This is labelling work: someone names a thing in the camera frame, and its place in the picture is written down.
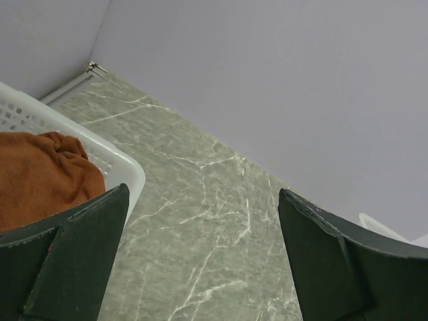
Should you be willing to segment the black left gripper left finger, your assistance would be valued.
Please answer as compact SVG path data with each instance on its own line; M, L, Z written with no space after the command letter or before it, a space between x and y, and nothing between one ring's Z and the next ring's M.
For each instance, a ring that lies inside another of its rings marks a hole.
M129 208L125 184L1 234L2 320L96 320Z

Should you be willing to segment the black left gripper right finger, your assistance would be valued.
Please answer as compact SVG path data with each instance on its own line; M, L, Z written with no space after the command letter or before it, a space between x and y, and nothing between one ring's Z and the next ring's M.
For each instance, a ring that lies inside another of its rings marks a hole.
M278 215L304 320L426 320L427 248L379 235L289 189Z

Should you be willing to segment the rust brown towel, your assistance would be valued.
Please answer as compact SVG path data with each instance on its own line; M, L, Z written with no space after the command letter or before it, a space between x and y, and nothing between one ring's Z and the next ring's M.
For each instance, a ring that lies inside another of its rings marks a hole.
M58 132L1 133L1 231L71 209L106 190L82 143Z

